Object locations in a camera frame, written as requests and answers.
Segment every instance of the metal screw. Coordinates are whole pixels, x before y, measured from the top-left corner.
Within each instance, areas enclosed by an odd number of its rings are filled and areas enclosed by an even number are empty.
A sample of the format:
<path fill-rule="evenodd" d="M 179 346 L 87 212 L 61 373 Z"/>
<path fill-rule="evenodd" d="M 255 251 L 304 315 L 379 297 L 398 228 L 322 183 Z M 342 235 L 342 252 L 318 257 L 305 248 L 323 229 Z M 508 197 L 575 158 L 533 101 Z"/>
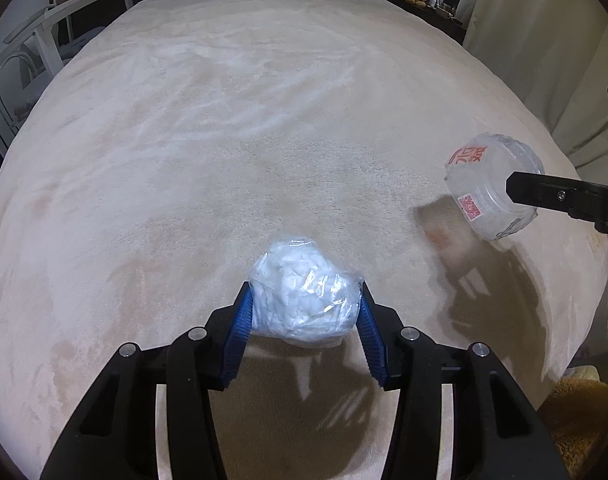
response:
<path fill-rule="evenodd" d="M 124 343 L 122 346 L 120 346 L 120 355 L 122 357 L 130 357 L 135 354 L 136 350 L 137 348 L 135 348 L 133 343 Z"/>
<path fill-rule="evenodd" d="M 192 341 L 201 341 L 206 337 L 206 329 L 201 326 L 196 326 L 188 331 L 188 339 Z"/>
<path fill-rule="evenodd" d="M 475 343 L 473 345 L 473 353 L 478 357 L 486 357 L 491 353 L 491 350 L 484 343 Z"/>
<path fill-rule="evenodd" d="M 408 339 L 409 341 L 415 341 L 420 337 L 420 331 L 412 326 L 405 326 L 399 333 L 404 339 Z"/>

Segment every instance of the beige curtain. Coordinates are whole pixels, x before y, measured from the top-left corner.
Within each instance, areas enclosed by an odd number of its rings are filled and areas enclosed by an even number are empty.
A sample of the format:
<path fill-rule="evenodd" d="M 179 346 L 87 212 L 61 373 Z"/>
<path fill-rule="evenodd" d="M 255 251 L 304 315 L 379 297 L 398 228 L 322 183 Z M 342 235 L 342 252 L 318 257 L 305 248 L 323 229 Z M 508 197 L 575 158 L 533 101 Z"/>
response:
<path fill-rule="evenodd" d="M 464 47 L 608 184 L 608 15 L 598 0 L 477 0 Z"/>

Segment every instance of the clear plastic cup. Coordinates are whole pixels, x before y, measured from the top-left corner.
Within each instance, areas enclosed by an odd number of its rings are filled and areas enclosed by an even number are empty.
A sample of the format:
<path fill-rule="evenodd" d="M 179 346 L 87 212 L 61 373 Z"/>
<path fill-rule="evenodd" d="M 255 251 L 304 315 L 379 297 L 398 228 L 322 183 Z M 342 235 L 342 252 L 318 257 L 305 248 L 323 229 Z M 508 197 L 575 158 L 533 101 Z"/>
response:
<path fill-rule="evenodd" d="M 537 216 L 537 208 L 513 203 L 506 194 L 506 179 L 514 171 L 544 173 L 540 158 L 523 142 L 481 134 L 453 153 L 445 168 L 450 194 L 485 240 L 512 235 Z"/>

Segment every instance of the red qr code sticker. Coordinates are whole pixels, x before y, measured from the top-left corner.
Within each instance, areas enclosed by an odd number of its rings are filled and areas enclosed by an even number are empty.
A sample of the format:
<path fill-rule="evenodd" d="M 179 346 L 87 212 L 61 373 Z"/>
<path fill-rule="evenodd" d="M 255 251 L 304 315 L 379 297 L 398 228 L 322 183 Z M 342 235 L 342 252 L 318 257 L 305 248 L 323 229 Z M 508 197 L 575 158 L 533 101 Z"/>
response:
<path fill-rule="evenodd" d="M 479 218 L 482 216 L 482 212 L 479 210 L 478 205 L 473 200 L 471 195 L 464 195 L 458 199 L 460 203 L 460 207 L 464 214 L 468 217 L 469 220 L 475 220 L 475 218 Z"/>

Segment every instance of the mattress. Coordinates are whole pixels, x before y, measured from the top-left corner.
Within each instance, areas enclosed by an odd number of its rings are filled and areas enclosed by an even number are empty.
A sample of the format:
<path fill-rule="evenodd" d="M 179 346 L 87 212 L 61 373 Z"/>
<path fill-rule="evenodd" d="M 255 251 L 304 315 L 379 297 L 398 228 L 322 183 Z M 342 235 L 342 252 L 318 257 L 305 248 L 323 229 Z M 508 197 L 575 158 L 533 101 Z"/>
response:
<path fill-rule="evenodd" d="M 444 163 L 482 132 L 577 178 L 497 77 L 385 0 L 140 2 L 57 74 L 2 166 L 1 443 L 36 479 L 119 345 L 203 324 L 281 234 L 438 343 L 485 341 L 538 406 L 591 324 L 607 243 L 550 211 L 475 236 Z M 324 351 L 252 338 L 211 399 L 231 479 L 373 479 L 397 394 L 353 332 Z"/>

